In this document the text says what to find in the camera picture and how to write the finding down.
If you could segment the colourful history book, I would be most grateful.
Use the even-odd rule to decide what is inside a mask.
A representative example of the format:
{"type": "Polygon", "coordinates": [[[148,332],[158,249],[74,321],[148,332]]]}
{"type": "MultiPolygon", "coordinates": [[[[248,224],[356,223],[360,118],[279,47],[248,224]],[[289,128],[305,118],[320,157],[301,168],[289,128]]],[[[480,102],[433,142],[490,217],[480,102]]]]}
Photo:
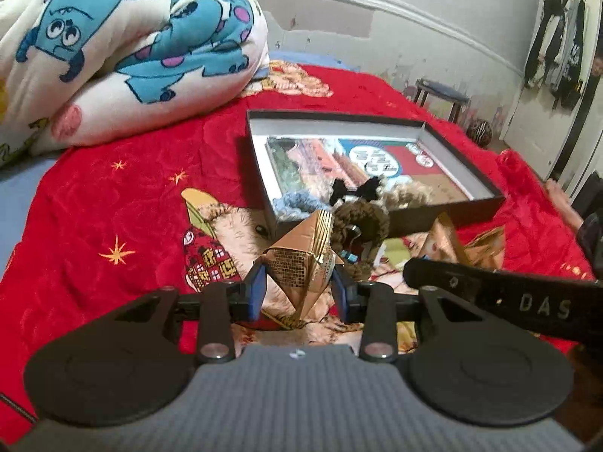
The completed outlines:
{"type": "Polygon", "coordinates": [[[380,177],[382,189],[410,181],[431,187],[435,204],[474,198],[418,141],[270,136],[266,149],[283,194],[308,190],[326,201],[335,179],[356,189],[380,177]]]}

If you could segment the dark grey trouser leg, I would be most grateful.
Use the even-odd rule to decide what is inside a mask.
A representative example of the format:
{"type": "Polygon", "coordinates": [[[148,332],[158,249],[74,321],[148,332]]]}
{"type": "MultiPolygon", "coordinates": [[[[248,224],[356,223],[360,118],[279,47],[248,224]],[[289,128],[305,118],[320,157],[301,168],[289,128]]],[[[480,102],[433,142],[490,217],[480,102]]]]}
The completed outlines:
{"type": "Polygon", "coordinates": [[[603,210],[591,213],[577,231],[577,243],[583,250],[592,272],[601,281],[603,278],[603,210]]]}

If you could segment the black cardboard box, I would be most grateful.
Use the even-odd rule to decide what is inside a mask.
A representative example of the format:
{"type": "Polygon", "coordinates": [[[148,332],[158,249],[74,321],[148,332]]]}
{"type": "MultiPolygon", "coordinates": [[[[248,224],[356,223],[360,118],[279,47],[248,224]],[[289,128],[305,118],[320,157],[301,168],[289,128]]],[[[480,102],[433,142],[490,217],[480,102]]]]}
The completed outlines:
{"type": "Polygon", "coordinates": [[[375,197],[394,236],[494,217],[503,193],[475,161],[424,121],[385,116],[251,110],[247,129],[280,238],[320,208],[375,197]]]}

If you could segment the monster print white blanket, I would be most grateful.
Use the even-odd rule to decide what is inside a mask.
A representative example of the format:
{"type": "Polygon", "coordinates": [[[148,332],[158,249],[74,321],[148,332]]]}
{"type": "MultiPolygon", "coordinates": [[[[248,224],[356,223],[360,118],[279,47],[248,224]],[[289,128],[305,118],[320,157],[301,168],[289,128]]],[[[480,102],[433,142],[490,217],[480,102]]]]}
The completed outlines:
{"type": "Polygon", "coordinates": [[[1,161],[212,111],[268,63],[257,0],[1,0],[1,161]]]}

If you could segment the brown crochet scrunchie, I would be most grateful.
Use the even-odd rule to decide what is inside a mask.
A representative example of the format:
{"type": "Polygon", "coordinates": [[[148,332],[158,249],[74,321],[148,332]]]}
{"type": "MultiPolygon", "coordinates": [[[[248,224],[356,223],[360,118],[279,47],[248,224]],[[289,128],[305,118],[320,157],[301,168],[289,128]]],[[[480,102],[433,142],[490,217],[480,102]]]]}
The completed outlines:
{"type": "Polygon", "coordinates": [[[377,252],[389,237],[389,215],[364,199],[344,202],[333,211],[330,244],[357,282],[370,278],[377,252]]]}

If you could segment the hanging dark clothes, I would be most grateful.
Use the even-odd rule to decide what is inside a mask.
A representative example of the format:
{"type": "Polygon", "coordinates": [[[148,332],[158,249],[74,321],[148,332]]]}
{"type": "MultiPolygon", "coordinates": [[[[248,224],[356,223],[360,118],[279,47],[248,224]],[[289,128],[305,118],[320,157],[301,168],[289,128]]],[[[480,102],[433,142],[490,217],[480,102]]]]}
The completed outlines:
{"type": "Polygon", "coordinates": [[[585,0],[544,0],[542,18],[524,66],[523,86],[545,86],[553,108],[572,111],[579,102],[587,20],[585,0]]]}

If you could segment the cream crochet scrunchie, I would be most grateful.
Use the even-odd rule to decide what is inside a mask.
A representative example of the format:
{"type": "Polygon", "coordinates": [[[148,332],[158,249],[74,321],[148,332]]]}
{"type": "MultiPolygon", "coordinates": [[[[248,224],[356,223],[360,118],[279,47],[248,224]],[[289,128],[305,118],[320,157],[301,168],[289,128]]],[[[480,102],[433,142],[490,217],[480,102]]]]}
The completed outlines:
{"type": "Polygon", "coordinates": [[[417,181],[392,184],[379,193],[380,203],[388,210],[399,210],[430,205],[432,188],[417,181]]]}

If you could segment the red bed blanket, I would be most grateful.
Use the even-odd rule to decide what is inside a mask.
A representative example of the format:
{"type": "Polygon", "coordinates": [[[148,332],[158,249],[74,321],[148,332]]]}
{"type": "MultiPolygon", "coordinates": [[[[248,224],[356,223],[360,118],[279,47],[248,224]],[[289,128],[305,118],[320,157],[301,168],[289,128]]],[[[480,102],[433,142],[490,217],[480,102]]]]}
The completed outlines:
{"type": "Polygon", "coordinates": [[[347,112],[428,121],[376,76],[312,66],[309,94],[247,93],[203,118],[62,154],[34,196],[1,282],[1,440],[29,430],[23,370],[32,352],[160,285],[184,286],[181,192],[257,208],[250,109],[347,112]]]}

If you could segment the light blue bed sheet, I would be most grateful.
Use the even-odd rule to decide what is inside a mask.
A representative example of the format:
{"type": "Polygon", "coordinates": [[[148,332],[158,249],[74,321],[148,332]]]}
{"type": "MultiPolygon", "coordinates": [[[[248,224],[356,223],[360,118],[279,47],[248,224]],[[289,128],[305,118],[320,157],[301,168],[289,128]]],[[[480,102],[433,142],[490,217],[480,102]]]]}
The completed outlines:
{"type": "Polygon", "coordinates": [[[28,212],[41,178],[58,160],[60,152],[25,156],[1,170],[0,262],[4,269],[23,235],[28,212]]]}

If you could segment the brown patterned ball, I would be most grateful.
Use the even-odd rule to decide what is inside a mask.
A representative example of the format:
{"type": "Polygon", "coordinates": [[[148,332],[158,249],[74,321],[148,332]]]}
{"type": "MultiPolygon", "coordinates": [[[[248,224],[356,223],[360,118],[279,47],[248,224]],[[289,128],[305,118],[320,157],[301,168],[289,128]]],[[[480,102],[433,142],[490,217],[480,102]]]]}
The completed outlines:
{"type": "Polygon", "coordinates": [[[484,119],[474,119],[466,129],[466,136],[481,148],[487,148],[493,139],[493,128],[484,119]]]}

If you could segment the white door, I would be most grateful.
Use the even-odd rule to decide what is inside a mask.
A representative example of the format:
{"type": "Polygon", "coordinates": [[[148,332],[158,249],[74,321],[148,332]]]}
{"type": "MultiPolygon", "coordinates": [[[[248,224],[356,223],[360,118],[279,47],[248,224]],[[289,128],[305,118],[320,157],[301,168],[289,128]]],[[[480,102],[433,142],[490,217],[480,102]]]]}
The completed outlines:
{"type": "MultiPolygon", "coordinates": [[[[544,0],[539,0],[536,22],[530,47],[542,18],[544,0]]],[[[541,178],[546,179],[557,167],[565,144],[570,136],[580,104],[591,76],[598,37],[601,27],[602,0],[585,0],[587,20],[585,26],[585,50],[580,78],[584,81],[579,102],[572,111],[560,106],[553,108],[554,98],[545,86],[527,89],[523,86],[524,66],[520,90],[509,125],[504,128],[503,140],[527,162],[541,178]]]]}

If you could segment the brown pyramid snack packet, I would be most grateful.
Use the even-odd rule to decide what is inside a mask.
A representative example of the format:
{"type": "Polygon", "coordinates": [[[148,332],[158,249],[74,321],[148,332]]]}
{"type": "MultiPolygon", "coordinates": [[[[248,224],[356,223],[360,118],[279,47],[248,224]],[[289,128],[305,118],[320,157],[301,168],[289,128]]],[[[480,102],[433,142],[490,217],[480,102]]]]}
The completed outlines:
{"type": "Polygon", "coordinates": [[[330,282],[337,263],[332,228],[333,213],[316,210],[262,254],[268,275],[285,293],[296,319],[308,315],[330,282]]]}
{"type": "Polygon", "coordinates": [[[446,213],[440,214],[433,222],[423,245],[423,255],[430,260],[469,265],[464,246],[446,213]]]}
{"type": "Polygon", "coordinates": [[[503,267],[505,247],[505,228],[499,226],[475,237],[464,251],[472,266],[497,270],[503,267]]]}

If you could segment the blue padded stool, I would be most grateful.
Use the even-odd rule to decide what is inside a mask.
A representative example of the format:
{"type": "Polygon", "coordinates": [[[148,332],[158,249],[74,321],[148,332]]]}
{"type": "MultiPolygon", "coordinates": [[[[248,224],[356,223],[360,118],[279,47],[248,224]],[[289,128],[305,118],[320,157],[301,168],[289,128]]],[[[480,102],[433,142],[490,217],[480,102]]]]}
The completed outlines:
{"type": "Polygon", "coordinates": [[[417,79],[415,86],[413,102],[421,107],[425,105],[429,96],[451,103],[448,121],[453,124],[458,122],[462,108],[470,103],[470,99],[461,92],[430,79],[417,79]]]}

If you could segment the black crochet scrunchie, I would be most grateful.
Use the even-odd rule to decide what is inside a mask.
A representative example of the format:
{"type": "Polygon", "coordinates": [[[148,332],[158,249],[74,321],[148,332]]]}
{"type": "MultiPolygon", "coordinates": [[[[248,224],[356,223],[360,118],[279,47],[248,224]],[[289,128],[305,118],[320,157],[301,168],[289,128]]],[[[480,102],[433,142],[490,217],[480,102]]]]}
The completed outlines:
{"type": "Polygon", "coordinates": [[[332,184],[332,193],[329,198],[331,206],[336,205],[339,200],[353,196],[364,199],[368,202],[378,199],[377,189],[380,187],[381,181],[379,177],[370,177],[366,182],[356,189],[349,189],[342,179],[335,179],[332,184]]]}

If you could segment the person bare foot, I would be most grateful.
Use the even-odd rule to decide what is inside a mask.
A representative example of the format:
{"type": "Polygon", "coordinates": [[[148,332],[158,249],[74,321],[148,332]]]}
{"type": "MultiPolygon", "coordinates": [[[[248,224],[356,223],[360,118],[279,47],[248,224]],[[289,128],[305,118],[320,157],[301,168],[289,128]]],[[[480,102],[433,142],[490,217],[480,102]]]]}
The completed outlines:
{"type": "Polygon", "coordinates": [[[545,189],[550,201],[560,214],[566,226],[576,234],[584,223],[584,219],[572,208],[569,197],[565,194],[560,185],[552,179],[548,179],[548,181],[545,182],[545,189]]]}

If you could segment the blue crochet scrunchie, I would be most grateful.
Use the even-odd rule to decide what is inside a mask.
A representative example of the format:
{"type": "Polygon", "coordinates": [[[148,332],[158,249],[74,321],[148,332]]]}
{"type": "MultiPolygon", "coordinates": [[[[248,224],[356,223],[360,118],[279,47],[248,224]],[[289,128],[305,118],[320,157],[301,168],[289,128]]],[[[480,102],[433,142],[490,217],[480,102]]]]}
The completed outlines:
{"type": "Polygon", "coordinates": [[[275,198],[272,205],[275,216],[281,221],[300,221],[317,210],[331,209],[327,203],[313,196],[308,190],[287,192],[281,198],[275,198]]]}

